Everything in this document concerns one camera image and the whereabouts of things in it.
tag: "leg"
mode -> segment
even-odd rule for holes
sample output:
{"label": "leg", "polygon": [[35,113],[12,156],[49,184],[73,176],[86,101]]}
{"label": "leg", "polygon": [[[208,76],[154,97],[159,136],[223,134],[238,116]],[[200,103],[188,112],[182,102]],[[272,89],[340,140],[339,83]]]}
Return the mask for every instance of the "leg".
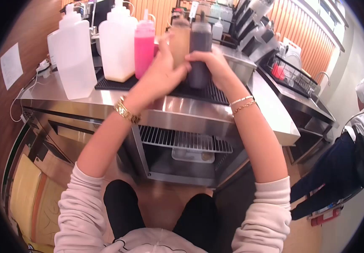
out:
{"label": "leg", "polygon": [[217,235],[217,228],[217,207],[213,198],[206,194],[198,194],[186,204],[173,232],[210,252]]}
{"label": "leg", "polygon": [[115,239],[145,227],[137,195],[128,183],[123,180],[111,181],[107,185],[103,200]]}
{"label": "leg", "polygon": [[321,208],[343,198],[344,196],[342,196],[339,192],[340,188],[341,186],[335,185],[335,183],[324,185],[323,188],[318,190],[310,198],[301,202],[295,209],[291,210],[292,220],[295,221],[310,215],[314,211],[320,210]]}
{"label": "leg", "polygon": [[351,171],[353,145],[347,132],[337,138],[321,155],[312,170],[292,186],[290,202],[293,203],[321,185],[330,183],[338,173],[342,174],[343,170]]}

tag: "pink sweatshirt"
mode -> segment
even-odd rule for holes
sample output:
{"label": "pink sweatshirt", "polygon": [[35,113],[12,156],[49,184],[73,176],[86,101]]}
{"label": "pink sweatshirt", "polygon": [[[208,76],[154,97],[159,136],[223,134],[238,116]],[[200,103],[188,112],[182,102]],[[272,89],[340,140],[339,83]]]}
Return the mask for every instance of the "pink sweatshirt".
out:
{"label": "pink sweatshirt", "polygon": [[[102,181],[103,178],[85,175],[75,165],[68,189],[58,202],[61,231],[55,235],[54,252],[205,252],[179,235],[160,228],[133,230],[105,246],[105,206],[100,200]],[[256,199],[248,208],[241,227],[235,231],[232,249],[234,252],[281,252],[283,241],[290,232],[289,177],[255,183],[255,186]]]}

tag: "pink squeeze bottle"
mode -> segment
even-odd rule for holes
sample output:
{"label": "pink squeeze bottle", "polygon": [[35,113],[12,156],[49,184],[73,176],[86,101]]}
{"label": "pink squeeze bottle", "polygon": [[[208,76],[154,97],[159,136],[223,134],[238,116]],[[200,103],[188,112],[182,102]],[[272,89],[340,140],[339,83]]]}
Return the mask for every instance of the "pink squeeze bottle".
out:
{"label": "pink squeeze bottle", "polygon": [[148,9],[144,10],[144,20],[137,24],[134,33],[135,77],[140,79],[154,59],[154,22],[148,20]]}

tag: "gold watch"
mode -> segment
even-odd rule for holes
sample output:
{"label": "gold watch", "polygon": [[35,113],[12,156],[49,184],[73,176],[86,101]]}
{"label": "gold watch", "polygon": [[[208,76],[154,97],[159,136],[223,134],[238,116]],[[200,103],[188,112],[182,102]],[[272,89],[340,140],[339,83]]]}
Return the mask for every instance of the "gold watch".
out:
{"label": "gold watch", "polygon": [[124,105],[124,99],[126,96],[121,96],[120,100],[117,102],[117,104],[114,106],[114,109],[124,118],[129,120],[133,124],[138,124],[138,122],[141,119],[141,114],[139,115],[133,115]]}

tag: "sweatshirt sleeve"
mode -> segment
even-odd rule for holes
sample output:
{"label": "sweatshirt sleeve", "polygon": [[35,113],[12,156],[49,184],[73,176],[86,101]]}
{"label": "sweatshirt sleeve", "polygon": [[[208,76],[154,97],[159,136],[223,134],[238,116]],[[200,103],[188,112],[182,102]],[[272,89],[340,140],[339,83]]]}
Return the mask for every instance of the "sweatshirt sleeve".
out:
{"label": "sweatshirt sleeve", "polygon": [[289,177],[255,183],[255,200],[248,208],[245,220],[237,228],[232,242],[238,252],[282,252],[283,241],[290,232]]}
{"label": "sweatshirt sleeve", "polygon": [[54,237],[54,252],[95,253],[103,249],[106,224],[100,200],[102,181],[85,175],[75,164],[68,189],[58,202],[60,231]]}

